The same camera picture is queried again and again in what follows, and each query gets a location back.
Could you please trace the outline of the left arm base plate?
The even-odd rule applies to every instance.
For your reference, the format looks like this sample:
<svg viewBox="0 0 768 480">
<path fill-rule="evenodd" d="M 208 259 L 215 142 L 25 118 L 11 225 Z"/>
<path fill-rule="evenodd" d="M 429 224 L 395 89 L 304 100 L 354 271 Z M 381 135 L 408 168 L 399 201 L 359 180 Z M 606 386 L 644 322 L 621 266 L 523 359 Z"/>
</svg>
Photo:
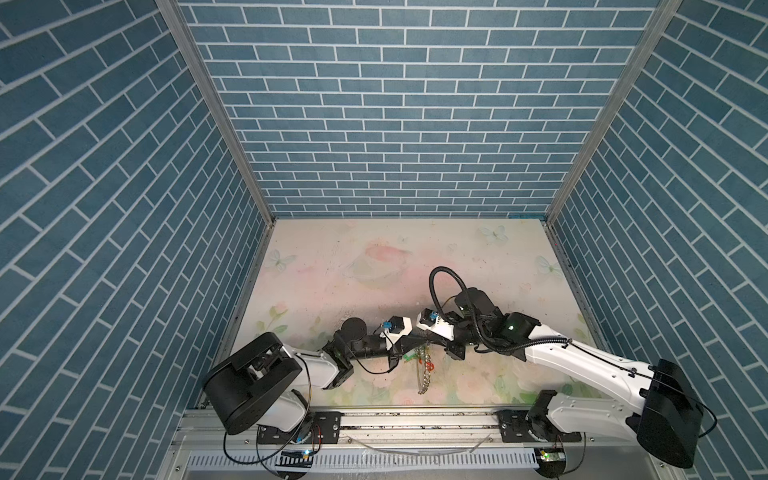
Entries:
<svg viewBox="0 0 768 480">
<path fill-rule="evenodd" d="M 258 443 L 260 445 L 295 444 L 337 444 L 341 431 L 342 414 L 339 411 L 310 412 L 298 427 L 282 431 L 276 427 L 260 426 Z"/>
</svg>

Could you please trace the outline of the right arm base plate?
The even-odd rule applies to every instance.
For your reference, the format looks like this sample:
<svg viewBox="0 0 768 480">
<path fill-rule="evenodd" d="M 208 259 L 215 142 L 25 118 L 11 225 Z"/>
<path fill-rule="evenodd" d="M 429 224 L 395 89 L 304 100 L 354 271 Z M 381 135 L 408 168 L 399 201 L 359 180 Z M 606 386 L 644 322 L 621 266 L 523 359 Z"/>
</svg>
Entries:
<svg viewBox="0 0 768 480">
<path fill-rule="evenodd" d="M 495 412 L 503 443 L 578 443 L 581 433 L 558 430 L 545 415 L 527 410 L 503 409 Z"/>
</svg>

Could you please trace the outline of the large keyring with chain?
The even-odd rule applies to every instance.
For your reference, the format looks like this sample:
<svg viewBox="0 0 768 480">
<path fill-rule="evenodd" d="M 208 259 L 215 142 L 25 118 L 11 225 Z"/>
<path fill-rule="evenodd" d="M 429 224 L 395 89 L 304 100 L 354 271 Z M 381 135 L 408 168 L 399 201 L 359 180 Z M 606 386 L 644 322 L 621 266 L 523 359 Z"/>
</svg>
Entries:
<svg viewBox="0 0 768 480">
<path fill-rule="evenodd" d="M 418 394 L 419 395 L 425 395 L 427 391 L 429 390 L 430 383 L 431 383 L 431 377 L 432 372 L 418 372 L 417 371 L 417 380 L 418 380 Z"/>
</svg>

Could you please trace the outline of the bunch of coloured key tags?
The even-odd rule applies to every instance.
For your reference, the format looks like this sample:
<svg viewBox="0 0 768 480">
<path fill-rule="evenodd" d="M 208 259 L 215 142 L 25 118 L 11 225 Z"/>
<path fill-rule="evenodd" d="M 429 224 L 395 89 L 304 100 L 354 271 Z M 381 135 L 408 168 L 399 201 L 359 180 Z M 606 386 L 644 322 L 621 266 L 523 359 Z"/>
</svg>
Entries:
<svg viewBox="0 0 768 480">
<path fill-rule="evenodd" d="M 434 363 L 427 347 L 419 347 L 411 350 L 403 356 L 402 360 L 406 363 L 413 363 L 418 372 L 431 373 L 434 370 Z"/>
</svg>

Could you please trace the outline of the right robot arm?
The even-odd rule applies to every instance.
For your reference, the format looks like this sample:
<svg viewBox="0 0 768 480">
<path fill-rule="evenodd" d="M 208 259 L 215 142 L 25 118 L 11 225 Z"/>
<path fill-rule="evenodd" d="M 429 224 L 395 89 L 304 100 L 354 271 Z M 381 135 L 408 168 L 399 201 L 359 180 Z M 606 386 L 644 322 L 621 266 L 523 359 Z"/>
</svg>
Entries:
<svg viewBox="0 0 768 480">
<path fill-rule="evenodd" d="M 702 427 L 711 409 L 695 393 L 676 363 L 661 359 L 651 365 L 614 357 L 566 337 L 529 315 L 503 314 L 487 295 L 468 288 L 446 266 L 428 277 L 429 292 L 437 295 L 435 278 L 444 273 L 460 288 L 456 304 L 464 323 L 454 328 L 454 339 L 472 344 L 479 353 L 495 353 L 544 366 L 600 390 L 625 406 L 628 415 L 617 432 L 628 434 L 655 458 L 681 469 L 693 466 Z"/>
</svg>

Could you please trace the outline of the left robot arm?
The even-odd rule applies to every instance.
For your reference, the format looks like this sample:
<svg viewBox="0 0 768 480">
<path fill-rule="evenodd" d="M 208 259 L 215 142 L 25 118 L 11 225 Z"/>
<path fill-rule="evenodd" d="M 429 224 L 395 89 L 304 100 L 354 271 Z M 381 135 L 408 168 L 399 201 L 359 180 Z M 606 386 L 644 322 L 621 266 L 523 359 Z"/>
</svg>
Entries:
<svg viewBox="0 0 768 480">
<path fill-rule="evenodd" d="M 315 352 L 266 332 L 215 365 L 201 385 L 227 434 L 257 424 L 289 432 L 305 421 L 314 390 L 341 386 L 366 359 L 385 358 L 386 375 L 405 354 L 428 343 L 408 317 L 393 317 L 372 333 L 364 320 L 348 318 Z"/>
</svg>

